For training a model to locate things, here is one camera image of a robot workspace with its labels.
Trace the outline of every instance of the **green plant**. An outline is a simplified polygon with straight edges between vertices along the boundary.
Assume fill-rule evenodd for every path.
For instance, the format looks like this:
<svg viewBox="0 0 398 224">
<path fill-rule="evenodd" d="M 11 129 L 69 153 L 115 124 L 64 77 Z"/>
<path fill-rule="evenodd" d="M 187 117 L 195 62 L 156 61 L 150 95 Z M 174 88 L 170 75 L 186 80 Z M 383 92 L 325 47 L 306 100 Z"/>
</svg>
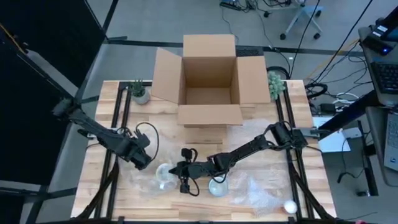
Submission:
<svg viewBox="0 0 398 224">
<path fill-rule="evenodd" d="M 145 94 L 145 87 L 142 85 L 142 80 L 135 80 L 132 84 L 131 94 L 135 97 L 142 97 Z"/>
<path fill-rule="evenodd" d="M 268 72 L 268 85 L 269 93 L 271 94 L 271 99 L 276 100 L 279 94 L 285 90 L 283 81 L 280 79 L 280 75 L 273 71 Z"/>
</svg>

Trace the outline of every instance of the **cardboard box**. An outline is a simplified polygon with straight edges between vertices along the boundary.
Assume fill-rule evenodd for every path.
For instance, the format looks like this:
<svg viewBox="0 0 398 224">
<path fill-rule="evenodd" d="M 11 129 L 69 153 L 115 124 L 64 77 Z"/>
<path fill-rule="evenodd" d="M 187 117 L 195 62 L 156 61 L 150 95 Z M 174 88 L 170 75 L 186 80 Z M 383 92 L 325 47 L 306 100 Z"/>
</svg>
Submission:
<svg viewBox="0 0 398 224">
<path fill-rule="evenodd" d="M 185 35 L 183 57 L 158 48 L 152 95 L 186 126 L 242 124 L 240 104 L 271 101 L 264 57 L 236 57 L 233 35 Z"/>
</svg>

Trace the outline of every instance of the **potted plant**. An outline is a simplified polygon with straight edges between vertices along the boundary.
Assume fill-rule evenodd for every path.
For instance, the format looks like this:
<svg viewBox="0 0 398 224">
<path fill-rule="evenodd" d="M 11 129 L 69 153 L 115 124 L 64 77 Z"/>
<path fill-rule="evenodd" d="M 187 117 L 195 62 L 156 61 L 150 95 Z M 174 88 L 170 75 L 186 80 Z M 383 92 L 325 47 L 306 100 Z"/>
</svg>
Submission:
<svg viewBox="0 0 398 224">
<path fill-rule="evenodd" d="M 268 72 L 268 85 L 272 100 L 278 99 L 279 94 L 285 90 L 285 86 L 283 81 L 280 79 L 280 75 L 273 71 Z"/>
<path fill-rule="evenodd" d="M 131 84 L 131 97 L 139 105 L 146 104 L 150 99 L 149 92 L 142 85 L 142 80 L 135 80 Z"/>
</svg>

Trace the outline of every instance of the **chair wheel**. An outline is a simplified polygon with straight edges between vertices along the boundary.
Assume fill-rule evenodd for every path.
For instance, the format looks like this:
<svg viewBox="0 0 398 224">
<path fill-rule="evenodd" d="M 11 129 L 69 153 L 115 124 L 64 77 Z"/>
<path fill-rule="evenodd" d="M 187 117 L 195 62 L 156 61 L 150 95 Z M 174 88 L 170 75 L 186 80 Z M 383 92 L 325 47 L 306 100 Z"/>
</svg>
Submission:
<svg viewBox="0 0 398 224">
<path fill-rule="evenodd" d="M 321 35 L 320 35 L 319 33 L 316 33 L 316 34 L 313 36 L 313 38 L 314 38 L 315 40 L 319 39 L 319 37 L 321 37 Z"/>
<path fill-rule="evenodd" d="M 315 13 L 315 17 L 320 17 L 321 16 L 322 11 L 318 10 L 317 13 Z"/>
</svg>

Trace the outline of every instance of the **white ball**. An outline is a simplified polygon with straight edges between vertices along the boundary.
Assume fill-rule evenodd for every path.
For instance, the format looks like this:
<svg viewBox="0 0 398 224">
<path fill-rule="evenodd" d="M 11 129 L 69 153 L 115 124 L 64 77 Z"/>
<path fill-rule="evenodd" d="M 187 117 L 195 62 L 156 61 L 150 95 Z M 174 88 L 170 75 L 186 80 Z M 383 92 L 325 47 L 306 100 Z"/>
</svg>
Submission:
<svg viewBox="0 0 398 224">
<path fill-rule="evenodd" d="M 294 201 L 288 200 L 284 203 L 285 211 L 289 214 L 297 212 L 297 205 Z"/>
</svg>

